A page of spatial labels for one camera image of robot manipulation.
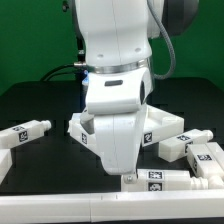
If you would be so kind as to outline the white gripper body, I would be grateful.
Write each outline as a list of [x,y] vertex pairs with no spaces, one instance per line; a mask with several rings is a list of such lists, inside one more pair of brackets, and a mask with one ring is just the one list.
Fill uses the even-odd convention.
[[148,68],[118,74],[89,74],[86,107],[80,123],[96,137],[96,147],[110,175],[134,174],[153,89]]

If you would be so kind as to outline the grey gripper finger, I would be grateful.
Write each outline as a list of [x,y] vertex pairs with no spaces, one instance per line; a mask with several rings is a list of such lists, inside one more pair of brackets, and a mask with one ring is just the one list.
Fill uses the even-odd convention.
[[124,182],[127,184],[133,184],[136,182],[136,175],[135,174],[127,174],[124,176]]

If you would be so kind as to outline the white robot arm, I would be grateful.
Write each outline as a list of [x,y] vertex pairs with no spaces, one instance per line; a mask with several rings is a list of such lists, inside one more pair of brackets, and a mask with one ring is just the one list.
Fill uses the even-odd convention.
[[[148,112],[147,97],[156,79],[176,67],[172,36],[194,20],[199,0],[72,0],[77,28],[86,47],[88,87],[85,108],[72,116],[84,130],[80,141],[96,138],[94,152],[104,170],[132,183]],[[152,69],[149,41],[167,41],[170,68]]]

